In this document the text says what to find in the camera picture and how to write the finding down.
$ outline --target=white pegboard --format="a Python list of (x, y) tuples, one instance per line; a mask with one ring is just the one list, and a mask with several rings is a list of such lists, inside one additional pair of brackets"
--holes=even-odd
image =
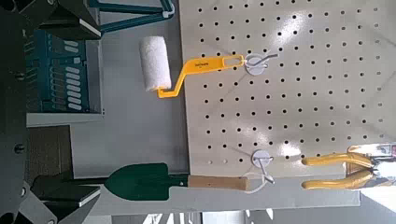
[(278, 53), (258, 77), (244, 68), (188, 76), (191, 173), (240, 176), (250, 155), (273, 177), (333, 175), (301, 158), (395, 141), (396, 1), (183, 0), (183, 58)]

